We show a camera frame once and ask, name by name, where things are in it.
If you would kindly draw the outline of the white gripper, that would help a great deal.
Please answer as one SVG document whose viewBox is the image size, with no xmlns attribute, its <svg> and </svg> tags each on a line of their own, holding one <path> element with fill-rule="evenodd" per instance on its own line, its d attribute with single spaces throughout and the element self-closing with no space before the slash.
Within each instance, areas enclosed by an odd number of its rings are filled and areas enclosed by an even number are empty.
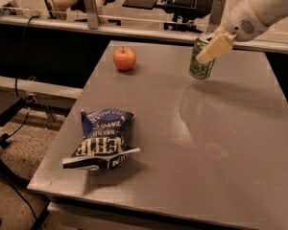
<svg viewBox="0 0 288 230">
<path fill-rule="evenodd" d="M 223 23 L 223 33 L 202 34 L 196 42 L 204 45 L 196 55 L 200 64 L 208 64 L 233 49 L 234 41 L 250 41 L 268 30 L 270 13 L 253 1 L 237 5 Z"/>
</svg>

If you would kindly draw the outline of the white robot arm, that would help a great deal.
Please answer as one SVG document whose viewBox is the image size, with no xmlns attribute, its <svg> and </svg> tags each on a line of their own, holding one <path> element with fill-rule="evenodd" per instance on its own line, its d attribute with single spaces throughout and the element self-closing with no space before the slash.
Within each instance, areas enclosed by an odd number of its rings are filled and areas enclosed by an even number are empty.
<svg viewBox="0 0 288 230">
<path fill-rule="evenodd" d="M 196 61 L 209 63 L 228 53 L 235 41 L 251 41 L 286 17 L 288 0 L 243 0 L 210 35 L 212 39 L 196 56 Z"/>
</svg>

